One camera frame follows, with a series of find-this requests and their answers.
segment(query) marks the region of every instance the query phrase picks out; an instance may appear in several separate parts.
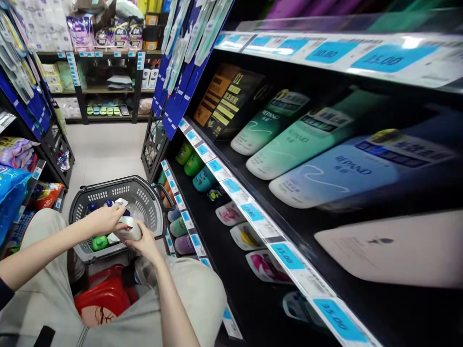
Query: sleeve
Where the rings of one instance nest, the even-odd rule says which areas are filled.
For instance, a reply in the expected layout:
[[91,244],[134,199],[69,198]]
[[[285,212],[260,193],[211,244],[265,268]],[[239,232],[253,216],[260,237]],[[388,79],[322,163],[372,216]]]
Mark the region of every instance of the sleeve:
[[13,298],[14,292],[8,287],[5,282],[0,278],[0,311],[6,304]]

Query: red stool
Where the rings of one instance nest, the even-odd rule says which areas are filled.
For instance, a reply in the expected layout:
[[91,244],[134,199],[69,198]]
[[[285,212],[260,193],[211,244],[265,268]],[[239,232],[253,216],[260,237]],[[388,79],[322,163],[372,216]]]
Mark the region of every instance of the red stool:
[[[89,326],[108,323],[112,318],[120,316],[137,300],[134,289],[126,289],[122,285],[121,271],[123,268],[121,264],[115,264],[94,274],[89,278],[90,286],[95,281],[106,278],[94,288],[74,298],[74,305],[81,317],[83,309],[91,306],[95,307],[93,309],[95,311],[95,322],[90,323]],[[103,312],[103,309],[109,310],[113,316],[107,311]]]

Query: hand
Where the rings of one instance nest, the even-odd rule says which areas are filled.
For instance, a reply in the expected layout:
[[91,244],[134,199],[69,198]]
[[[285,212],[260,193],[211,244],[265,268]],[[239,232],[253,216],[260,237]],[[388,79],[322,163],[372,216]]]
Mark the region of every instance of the hand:
[[163,259],[163,257],[156,247],[156,243],[154,242],[154,235],[151,231],[148,230],[148,228],[146,228],[142,221],[136,220],[135,222],[138,224],[141,233],[143,234],[141,240],[126,240],[124,243],[127,246],[140,251],[145,258],[147,258],[154,266],[156,266],[158,262]]
[[122,217],[124,212],[125,207],[115,203],[111,207],[100,207],[78,223],[82,224],[84,230],[89,233],[89,238],[103,236],[124,229],[127,226],[125,223],[119,223],[119,218]]

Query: person's leg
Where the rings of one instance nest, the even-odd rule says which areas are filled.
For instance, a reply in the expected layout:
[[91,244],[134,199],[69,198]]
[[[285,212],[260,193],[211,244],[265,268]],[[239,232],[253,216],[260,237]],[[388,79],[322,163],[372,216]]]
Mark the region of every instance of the person's leg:
[[[57,211],[40,210],[30,221],[21,248],[57,233],[66,226]],[[19,334],[17,345],[25,345],[47,325],[59,334],[66,334],[70,343],[77,342],[83,324],[74,306],[66,265],[67,256],[64,252],[15,293],[0,312],[2,337]],[[59,336],[54,339],[54,343],[58,340]]]
[[[227,302],[222,281],[194,259],[167,256],[166,263],[201,347],[213,347]],[[112,323],[90,328],[82,346],[161,347],[161,314],[154,288]]]

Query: white floor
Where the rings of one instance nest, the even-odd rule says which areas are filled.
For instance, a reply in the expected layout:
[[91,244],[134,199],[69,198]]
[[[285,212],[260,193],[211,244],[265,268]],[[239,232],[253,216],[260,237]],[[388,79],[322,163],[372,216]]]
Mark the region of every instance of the white floor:
[[[146,126],[146,123],[67,125],[68,140],[76,161],[61,212],[66,220],[81,186],[135,174],[146,179],[140,159]],[[163,240],[157,240],[157,245],[165,253]]]

